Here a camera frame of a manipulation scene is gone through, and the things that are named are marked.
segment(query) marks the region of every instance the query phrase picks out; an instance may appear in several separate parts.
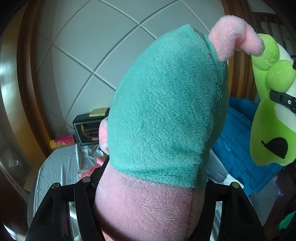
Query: silver screw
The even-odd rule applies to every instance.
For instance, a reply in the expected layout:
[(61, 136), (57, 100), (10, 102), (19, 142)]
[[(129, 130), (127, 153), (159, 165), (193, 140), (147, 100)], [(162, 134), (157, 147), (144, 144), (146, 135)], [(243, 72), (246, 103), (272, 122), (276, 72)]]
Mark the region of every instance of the silver screw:
[(84, 178), (82, 179), (82, 181), (83, 181), (84, 183), (88, 183), (90, 180), (91, 180), (90, 177), (84, 177)]
[(56, 188), (58, 188), (59, 187), (59, 183), (54, 183), (54, 184), (52, 184), (52, 188), (53, 189), (56, 189)]
[(236, 182), (233, 182), (233, 183), (232, 183), (232, 186), (233, 186), (234, 188), (239, 188), (239, 184), (236, 183)]

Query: blue plastic crate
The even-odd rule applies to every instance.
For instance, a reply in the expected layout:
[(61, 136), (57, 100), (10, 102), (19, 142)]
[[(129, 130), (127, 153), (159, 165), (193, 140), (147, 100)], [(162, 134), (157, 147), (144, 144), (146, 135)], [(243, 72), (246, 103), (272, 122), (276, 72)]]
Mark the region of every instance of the blue plastic crate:
[(213, 151), (228, 173), (244, 185), (244, 191), (249, 196), (259, 192), (283, 167), (277, 163), (259, 167), (251, 158), (250, 120), (254, 119), (258, 105), (237, 98), (230, 98), (229, 105), (225, 126)]

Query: pink plush fabric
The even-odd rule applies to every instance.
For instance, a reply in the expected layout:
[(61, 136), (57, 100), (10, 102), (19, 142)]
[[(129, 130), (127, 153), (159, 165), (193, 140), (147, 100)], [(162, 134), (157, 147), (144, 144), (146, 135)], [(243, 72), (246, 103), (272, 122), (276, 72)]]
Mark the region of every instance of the pink plush fabric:
[(108, 122), (108, 117), (103, 119), (100, 123), (99, 144), (102, 151), (109, 155), (108, 143), (107, 143), (107, 122)]
[(219, 61), (226, 61), (234, 50), (244, 50), (247, 54), (259, 56), (264, 51), (262, 39), (243, 19), (223, 16), (209, 33), (209, 40), (215, 46)]
[(204, 195), (204, 190), (140, 180), (108, 164), (94, 210), (111, 240), (185, 241), (198, 223)]

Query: plush toy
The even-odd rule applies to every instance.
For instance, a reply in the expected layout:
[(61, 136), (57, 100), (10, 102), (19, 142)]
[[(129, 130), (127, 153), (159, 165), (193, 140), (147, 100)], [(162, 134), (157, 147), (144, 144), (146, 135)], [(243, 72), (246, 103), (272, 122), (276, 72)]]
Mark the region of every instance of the plush toy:
[(227, 115), (235, 49), (259, 56), (264, 45), (244, 20), (224, 16), (209, 36), (190, 25), (161, 36), (128, 70), (99, 129), (110, 161), (94, 210), (107, 240), (189, 239)]
[(261, 99), (250, 138), (253, 161), (282, 166), (296, 160), (296, 63), (270, 35), (259, 34), (265, 50), (252, 56), (255, 83)]

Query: pink cylindrical can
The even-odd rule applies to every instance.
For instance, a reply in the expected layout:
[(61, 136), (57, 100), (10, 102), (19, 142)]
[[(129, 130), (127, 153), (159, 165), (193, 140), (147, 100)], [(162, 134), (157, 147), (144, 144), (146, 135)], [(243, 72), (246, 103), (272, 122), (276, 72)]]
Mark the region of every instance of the pink cylindrical can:
[(57, 149), (63, 146), (74, 145), (75, 143), (76, 143), (75, 135), (50, 140), (50, 146), (52, 149)]

